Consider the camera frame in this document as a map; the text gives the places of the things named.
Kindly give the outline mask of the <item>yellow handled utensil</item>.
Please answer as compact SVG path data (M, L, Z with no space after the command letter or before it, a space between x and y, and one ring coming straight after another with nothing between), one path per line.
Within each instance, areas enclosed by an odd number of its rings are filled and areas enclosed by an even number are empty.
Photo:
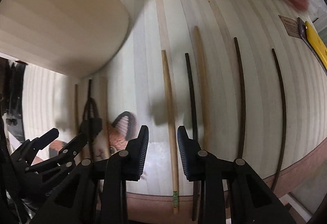
M300 38L307 44L326 74L326 46L308 21L297 18Z

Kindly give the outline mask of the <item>brown label card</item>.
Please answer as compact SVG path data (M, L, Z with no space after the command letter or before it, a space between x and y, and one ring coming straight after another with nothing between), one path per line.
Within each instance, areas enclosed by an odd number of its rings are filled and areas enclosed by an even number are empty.
M296 20L281 15L279 15L279 18L290 37L300 38L298 22Z

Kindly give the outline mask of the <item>black chopstick far right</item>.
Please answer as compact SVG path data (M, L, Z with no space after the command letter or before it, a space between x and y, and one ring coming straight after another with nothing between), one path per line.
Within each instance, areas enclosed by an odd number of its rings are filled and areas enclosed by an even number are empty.
M283 81L282 71L281 71L281 68L280 68L280 63L279 63L279 60L278 60L276 50L274 48L272 48L272 54L273 54L273 58L274 58L274 62L275 62L277 75L278 75L279 89L280 89L280 100L281 100L281 104L282 104L282 113L281 113L282 130L281 130L279 157L278 157L277 168L276 168L276 171L275 171L275 174L274 174L274 179L273 179L272 185L270 187L270 189L274 192L276 187L277 187L280 172L282 170L284 153L285 153L285 148L286 148L286 139L287 139L287 102L286 102L286 92L285 92L285 88L284 88L284 81Z

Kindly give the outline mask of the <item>black stovetop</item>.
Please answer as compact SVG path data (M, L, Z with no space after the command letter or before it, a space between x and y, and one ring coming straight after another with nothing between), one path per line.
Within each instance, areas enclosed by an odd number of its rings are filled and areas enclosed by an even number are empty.
M1 58L1 116L4 116L7 130L20 143L25 141L22 114L25 68L23 62L10 63Z

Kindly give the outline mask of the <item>tan wooden chopstick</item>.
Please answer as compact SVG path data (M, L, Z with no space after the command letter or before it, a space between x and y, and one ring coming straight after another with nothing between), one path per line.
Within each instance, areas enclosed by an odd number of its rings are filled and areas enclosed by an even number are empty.
M172 190L173 190L173 212L178 214L179 208L179 178L178 178L178 157L177 157L177 141L176 141L176 121L175 110L172 95L172 85L170 78L170 70L168 65L166 50L161 51L162 67L164 75L165 98L167 107L167 124L168 137L170 144L171 170L172 170Z

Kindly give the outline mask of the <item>dark brown chopstick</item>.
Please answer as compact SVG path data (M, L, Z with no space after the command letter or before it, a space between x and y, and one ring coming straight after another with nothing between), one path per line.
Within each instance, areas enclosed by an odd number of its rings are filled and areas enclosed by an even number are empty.
M236 48L236 55L237 55L237 62L238 62L238 72L239 72L239 75L240 75L241 120L240 120L240 132L239 132L239 144L238 144L237 158L241 159L243 157L244 142L245 142L246 97L245 97L245 83L244 83L243 64L242 64L240 46L238 44L237 37L234 37L234 44L235 44L235 48Z

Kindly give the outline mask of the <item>dark thin chopstick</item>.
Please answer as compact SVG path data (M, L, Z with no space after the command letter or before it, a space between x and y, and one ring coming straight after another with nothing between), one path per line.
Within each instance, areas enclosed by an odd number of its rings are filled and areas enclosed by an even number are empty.
M185 60L186 60L186 67L187 67L189 97L190 97L190 106L191 106L192 135L193 135L193 139L195 141L198 141L198 126L197 126L195 91L194 91L194 86L193 86L193 77L192 77L189 53L185 53ZM193 183L192 221L197 220L198 197L199 197L199 182L195 181Z

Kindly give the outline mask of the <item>long light wooden chopstick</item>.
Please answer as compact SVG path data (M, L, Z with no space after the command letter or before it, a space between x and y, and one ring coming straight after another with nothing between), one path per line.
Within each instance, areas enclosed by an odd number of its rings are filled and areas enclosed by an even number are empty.
M198 71L199 90L201 95L201 109L202 109L202 120L203 120L203 147L205 150L208 150L209 136L211 131L210 116L209 116L209 92L208 92L205 53L203 50L202 37L198 26L194 26L193 28L193 37L195 40L195 46L197 51L197 71Z

